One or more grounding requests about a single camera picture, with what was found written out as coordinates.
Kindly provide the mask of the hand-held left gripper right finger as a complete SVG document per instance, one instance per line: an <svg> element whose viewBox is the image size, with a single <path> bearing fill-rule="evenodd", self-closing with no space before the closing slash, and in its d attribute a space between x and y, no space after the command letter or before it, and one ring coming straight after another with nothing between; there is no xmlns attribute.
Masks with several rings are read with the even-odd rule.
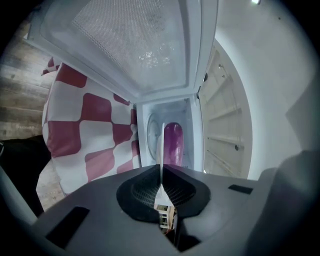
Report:
<svg viewBox="0 0 320 256"><path fill-rule="evenodd" d="M177 209L166 256L247 256L258 219L260 181L165 165L163 186Z"/></svg>

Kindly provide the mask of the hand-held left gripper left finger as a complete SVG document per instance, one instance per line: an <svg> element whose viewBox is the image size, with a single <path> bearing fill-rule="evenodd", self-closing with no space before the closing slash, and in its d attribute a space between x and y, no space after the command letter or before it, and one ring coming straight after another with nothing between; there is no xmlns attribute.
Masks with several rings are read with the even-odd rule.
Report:
<svg viewBox="0 0 320 256"><path fill-rule="evenodd" d="M47 253L63 256L176 256L154 209L157 165L94 180L32 225Z"/></svg>

